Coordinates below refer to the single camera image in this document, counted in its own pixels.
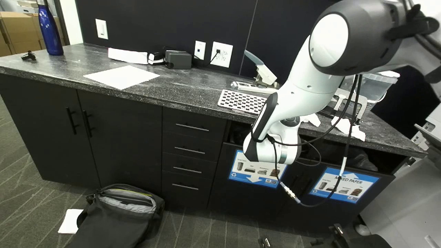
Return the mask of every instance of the gray carpet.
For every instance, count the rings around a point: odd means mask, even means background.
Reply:
[[[60,248],[74,241],[58,234],[67,208],[84,208],[85,190],[40,178],[0,98],[0,248]],[[252,248],[266,235],[274,248],[302,248],[311,240],[292,233],[228,222],[219,213],[165,212],[154,248]]]

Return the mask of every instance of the granite countertop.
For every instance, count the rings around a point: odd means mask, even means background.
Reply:
[[[251,124],[257,117],[217,106],[222,89],[230,88],[228,85],[235,80],[249,81],[245,78],[201,69],[179,70],[164,66],[133,65],[135,67],[153,72],[160,77],[118,91],[84,77],[84,74],[126,65],[110,60],[106,48],[80,44],[64,47],[64,56],[48,56],[45,51],[36,51],[34,55],[37,56],[37,63],[23,62],[20,59],[22,55],[0,58],[0,73],[238,122]],[[318,136],[326,131],[330,127],[330,120],[324,116],[319,116],[319,118],[322,122],[321,127],[315,128],[310,124],[302,124],[300,134]],[[354,146],[402,156],[426,156],[421,149],[373,113],[365,114],[361,120],[361,129],[366,132],[366,142],[354,140]],[[343,142],[344,138],[346,135],[332,131],[325,139]]]

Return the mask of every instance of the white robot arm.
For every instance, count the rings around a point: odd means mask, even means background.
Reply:
[[[300,48],[286,83],[267,98],[244,140],[251,161],[292,164],[300,143],[299,117],[322,110],[344,76],[413,66],[441,99],[441,3],[420,0],[343,0],[317,21]]]

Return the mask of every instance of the wall outlet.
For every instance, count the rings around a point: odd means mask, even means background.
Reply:
[[[223,43],[212,43],[211,65],[230,67],[233,45]]]
[[[107,22],[103,19],[95,19],[96,33],[99,38],[109,40]]]
[[[204,60],[205,59],[205,43],[195,40],[194,43],[194,58]]]

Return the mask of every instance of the blue bottle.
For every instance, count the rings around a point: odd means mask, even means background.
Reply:
[[[41,34],[44,38],[45,49],[49,55],[63,55],[58,29],[51,11],[48,10],[45,0],[37,0],[38,3],[38,22]]]

